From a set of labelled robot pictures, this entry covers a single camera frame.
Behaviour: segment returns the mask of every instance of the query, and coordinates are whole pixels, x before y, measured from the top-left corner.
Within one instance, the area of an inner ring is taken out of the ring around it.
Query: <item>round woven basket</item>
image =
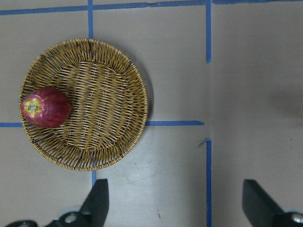
[[[25,133],[48,160],[91,171],[121,160],[139,140],[147,120],[147,92],[138,69],[115,47],[93,39],[72,39],[41,53],[23,80],[22,100],[54,86],[72,104],[61,126],[44,129],[20,116]]]

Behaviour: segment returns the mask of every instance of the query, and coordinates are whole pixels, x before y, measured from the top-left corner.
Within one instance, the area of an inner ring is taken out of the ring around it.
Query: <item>red apple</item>
[[[71,102],[55,87],[42,87],[21,102],[21,112],[31,124],[41,128],[56,128],[69,117]]]

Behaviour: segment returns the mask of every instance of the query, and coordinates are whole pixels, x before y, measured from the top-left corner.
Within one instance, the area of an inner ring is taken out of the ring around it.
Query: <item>apple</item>
[[[20,105],[24,118],[41,128],[56,128],[71,113],[71,102],[55,87],[42,87],[23,99]]]

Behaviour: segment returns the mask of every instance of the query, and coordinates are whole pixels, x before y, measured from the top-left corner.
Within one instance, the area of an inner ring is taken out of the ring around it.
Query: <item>wicker basket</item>
[[[28,123],[25,133],[48,160],[91,171],[121,160],[135,146],[147,120],[147,92],[138,69],[115,47],[93,39],[72,39],[40,54],[28,69],[21,101],[54,86],[72,103],[68,120],[54,129]]]

